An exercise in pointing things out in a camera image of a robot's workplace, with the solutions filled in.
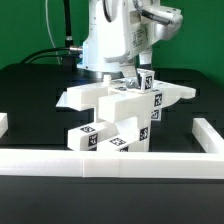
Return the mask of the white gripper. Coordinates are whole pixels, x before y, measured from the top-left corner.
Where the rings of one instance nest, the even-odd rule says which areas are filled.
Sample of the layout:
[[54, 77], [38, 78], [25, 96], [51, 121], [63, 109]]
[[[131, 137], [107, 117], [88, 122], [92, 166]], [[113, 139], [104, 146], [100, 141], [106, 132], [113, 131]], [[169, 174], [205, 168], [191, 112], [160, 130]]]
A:
[[[182, 21], [180, 9], [162, 6], [160, 0], [103, 0], [103, 58], [124, 63], [139, 55], [140, 67], [151, 70], [151, 46], [175, 36]], [[133, 65], [121, 71], [129, 89], [139, 87]]]

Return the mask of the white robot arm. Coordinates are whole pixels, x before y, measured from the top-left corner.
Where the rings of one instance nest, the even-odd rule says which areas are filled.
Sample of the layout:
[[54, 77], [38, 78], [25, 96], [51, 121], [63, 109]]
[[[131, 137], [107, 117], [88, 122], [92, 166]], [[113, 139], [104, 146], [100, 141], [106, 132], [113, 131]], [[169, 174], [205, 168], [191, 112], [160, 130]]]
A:
[[163, 6], [160, 0], [89, 0], [89, 33], [78, 67], [122, 73], [127, 87], [138, 88], [142, 79], [135, 58], [149, 65], [152, 45], [175, 36], [182, 21], [179, 9]]

